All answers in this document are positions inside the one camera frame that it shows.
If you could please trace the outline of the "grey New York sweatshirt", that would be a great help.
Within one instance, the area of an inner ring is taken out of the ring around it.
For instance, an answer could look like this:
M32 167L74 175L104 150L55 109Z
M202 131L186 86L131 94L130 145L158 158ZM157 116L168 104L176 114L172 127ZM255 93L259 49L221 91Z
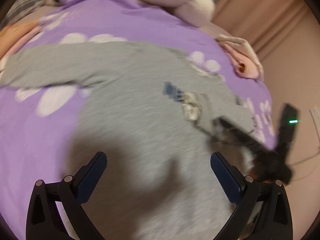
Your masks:
M252 114L217 74L145 42L49 44L8 58L1 84L89 91L68 154L75 172L103 151L108 167L84 209L105 239L212 239L231 215L210 168L220 116Z

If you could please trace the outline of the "purple floral bed sheet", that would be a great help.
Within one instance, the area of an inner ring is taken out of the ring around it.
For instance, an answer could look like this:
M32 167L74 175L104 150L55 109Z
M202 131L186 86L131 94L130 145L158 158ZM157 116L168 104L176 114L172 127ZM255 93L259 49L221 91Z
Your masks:
M238 77L212 36L165 10L135 0L64 0L44 16L47 26L26 48L41 44L147 41L185 50L199 66L218 73L248 104L257 139L273 147L272 100L263 82ZM18 239L25 238L33 183L59 179L67 147L88 91L75 86L1 89L1 215Z

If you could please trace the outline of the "folded orange pink garment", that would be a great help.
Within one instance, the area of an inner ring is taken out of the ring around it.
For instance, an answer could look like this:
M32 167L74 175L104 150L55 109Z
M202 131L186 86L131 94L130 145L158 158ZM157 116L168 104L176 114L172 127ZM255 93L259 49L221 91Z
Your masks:
M1 30L1 59L23 36L34 28L41 27L40 20L25 23L15 23Z

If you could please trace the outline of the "pink curtain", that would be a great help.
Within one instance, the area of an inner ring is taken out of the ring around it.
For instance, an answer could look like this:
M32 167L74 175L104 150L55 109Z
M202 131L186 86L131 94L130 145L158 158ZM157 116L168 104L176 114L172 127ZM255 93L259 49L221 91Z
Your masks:
M303 0L218 0L212 23L232 36L246 39L262 60L308 11Z

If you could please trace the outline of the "folded pink cream garment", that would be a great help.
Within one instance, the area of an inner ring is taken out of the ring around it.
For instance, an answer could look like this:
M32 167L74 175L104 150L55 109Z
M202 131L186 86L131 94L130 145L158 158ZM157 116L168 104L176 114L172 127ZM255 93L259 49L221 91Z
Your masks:
M248 41L222 34L215 40L231 60L236 74L246 79L264 80L263 66Z

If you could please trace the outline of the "white wall power strip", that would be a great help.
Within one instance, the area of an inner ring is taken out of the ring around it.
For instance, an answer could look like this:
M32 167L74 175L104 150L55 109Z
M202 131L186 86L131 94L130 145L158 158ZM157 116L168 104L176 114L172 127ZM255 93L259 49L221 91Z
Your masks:
M319 126L320 126L320 116L319 116L319 109L317 106L312 107L309 109L311 117L313 119L313 123L315 124L315 127L317 131L319 132Z

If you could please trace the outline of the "grey plaid pillow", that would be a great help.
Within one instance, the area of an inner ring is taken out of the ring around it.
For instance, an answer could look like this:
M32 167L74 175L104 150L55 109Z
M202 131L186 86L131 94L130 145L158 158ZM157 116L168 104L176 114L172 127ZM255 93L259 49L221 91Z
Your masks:
M44 0L17 0L6 14L4 20L1 22L1 29L3 29L6 25L18 22L43 5Z

